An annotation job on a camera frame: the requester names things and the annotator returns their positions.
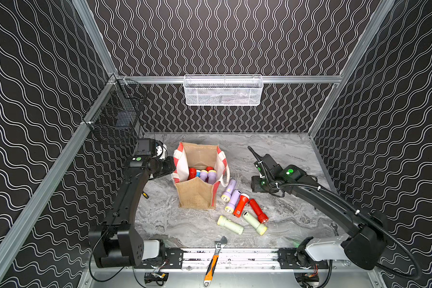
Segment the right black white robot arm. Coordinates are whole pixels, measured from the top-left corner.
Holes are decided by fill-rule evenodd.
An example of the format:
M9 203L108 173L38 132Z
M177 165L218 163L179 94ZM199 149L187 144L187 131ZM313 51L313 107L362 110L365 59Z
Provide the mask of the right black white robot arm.
M412 252L386 230L387 218L379 211L369 212L354 207L338 194L318 183L306 171L288 165L282 168L271 155L260 156L252 147L248 150L255 157L255 167L259 175L251 179L254 193L267 193L277 198L286 194L302 199L321 211L344 229L344 235L333 238L303 240L295 252L295 262L301 268L327 261L332 267L334 260L347 260L363 270L379 268L394 276L408 280L421 278L422 269ZM393 242L411 260L412 273L401 272L379 262L388 243Z

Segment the red jute Christmas tote bag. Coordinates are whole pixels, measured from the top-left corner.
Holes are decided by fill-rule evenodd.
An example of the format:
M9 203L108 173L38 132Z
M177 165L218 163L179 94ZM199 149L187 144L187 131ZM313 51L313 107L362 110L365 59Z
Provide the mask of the red jute Christmas tote bag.
M173 153L179 206L192 210L214 210L219 186L230 181L225 153L218 145L181 142Z

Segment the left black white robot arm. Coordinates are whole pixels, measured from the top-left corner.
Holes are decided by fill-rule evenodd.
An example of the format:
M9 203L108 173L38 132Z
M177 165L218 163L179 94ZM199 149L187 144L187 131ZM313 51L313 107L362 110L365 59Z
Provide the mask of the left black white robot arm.
M163 142L139 139L136 153L126 160L121 188L112 209L88 234L91 258L99 268L138 266L144 260L145 241L135 229L136 211L149 180L175 171Z

